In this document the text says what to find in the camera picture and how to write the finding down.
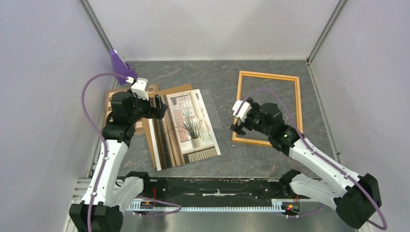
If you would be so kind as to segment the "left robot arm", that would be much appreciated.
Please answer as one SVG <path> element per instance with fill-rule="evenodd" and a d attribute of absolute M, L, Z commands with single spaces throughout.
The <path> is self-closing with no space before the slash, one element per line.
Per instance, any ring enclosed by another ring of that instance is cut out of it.
<path fill-rule="evenodd" d="M 135 123 L 142 118 L 163 119 L 168 106 L 160 95 L 138 96 L 130 90 L 111 97 L 111 112 L 99 135 L 101 155 L 94 175 L 80 203 L 73 203 L 69 216 L 80 232 L 118 232 L 124 212 L 138 195 L 146 197 L 152 185 L 146 172 L 130 172 L 115 190 L 120 164 L 135 134 Z"/>

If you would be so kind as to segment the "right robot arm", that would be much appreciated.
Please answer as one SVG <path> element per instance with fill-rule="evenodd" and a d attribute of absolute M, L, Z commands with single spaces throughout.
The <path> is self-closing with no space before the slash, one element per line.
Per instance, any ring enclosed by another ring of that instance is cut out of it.
<path fill-rule="evenodd" d="M 259 105 L 252 99 L 237 100 L 232 108 L 236 122 L 231 130 L 245 135 L 245 129 L 267 136 L 270 145 L 300 162 L 320 180 L 290 170 L 280 178 L 279 191 L 285 197 L 302 195 L 335 210 L 348 226 L 359 229 L 379 211 L 382 202 L 377 179 L 360 175 L 331 159 L 315 147 L 298 129 L 285 123 L 274 103 Z"/>

